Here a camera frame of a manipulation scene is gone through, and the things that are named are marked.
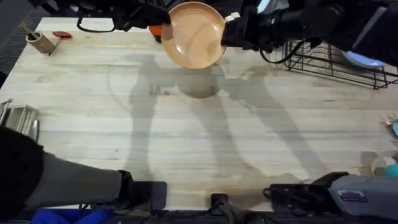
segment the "orange plate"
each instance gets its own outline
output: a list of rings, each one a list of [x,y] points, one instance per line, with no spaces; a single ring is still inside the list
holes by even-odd
[[[225,22],[211,6],[186,2],[175,6],[170,18],[172,25],[162,27],[162,44],[175,63],[186,68],[206,68],[223,56]]]

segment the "orange handle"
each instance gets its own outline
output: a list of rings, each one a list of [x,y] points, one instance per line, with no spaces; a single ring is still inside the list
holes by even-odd
[[[153,35],[162,35],[162,26],[149,26],[149,31]]]

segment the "wooden table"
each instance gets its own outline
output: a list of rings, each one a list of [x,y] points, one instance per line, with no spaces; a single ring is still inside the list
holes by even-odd
[[[27,46],[0,91],[40,111],[39,143],[58,157],[137,180],[168,183],[168,209],[204,209],[213,192],[269,210],[271,183],[359,174],[396,148],[379,124],[398,109],[398,88],[373,91],[278,70],[256,52],[227,49],[203,70],[180,68],[147,30],[89,34],[76,19],[51,57]],[[109,19],[87,19],[90,29]]]

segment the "black wire rack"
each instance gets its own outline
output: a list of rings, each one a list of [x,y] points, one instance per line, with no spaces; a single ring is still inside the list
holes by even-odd
[[[282,56],[286,57],[297,44],[298,42],[287,42],[283,47]],[[389,65],[375,68],[356,66],[344,57],[340,50],[325,43],[313,49],[309,43],[304,44],[284,65],[288,70],[371,86],[375,90],[398,83],[397,68]]]

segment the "plate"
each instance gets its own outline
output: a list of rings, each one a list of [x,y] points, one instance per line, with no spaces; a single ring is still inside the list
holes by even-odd
[[[384,62],[380,62],[378,60],[374,60],[350,51],[343,52],[343,56],[352,64],[363,68],[377,68],[386,65]]]
[[[162,45],[175,63],[206,68],[223,56],[225,22],[215,9],[201,2],[186,2],[169,13],[171,25],[162,27]]]

